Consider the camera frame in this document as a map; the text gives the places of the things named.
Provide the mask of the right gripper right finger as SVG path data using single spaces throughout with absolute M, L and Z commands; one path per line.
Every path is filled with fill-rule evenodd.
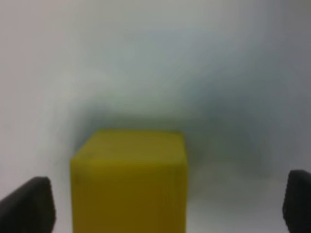
M 309 172 L 290 171 L 282 214 L 289 232 L 311 232 L 311 174 Z

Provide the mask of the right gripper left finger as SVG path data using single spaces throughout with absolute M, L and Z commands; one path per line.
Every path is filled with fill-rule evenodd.
M 56 222 L 51 181 L 34 177 L 0 201 L 2 233 L 51 233 Z

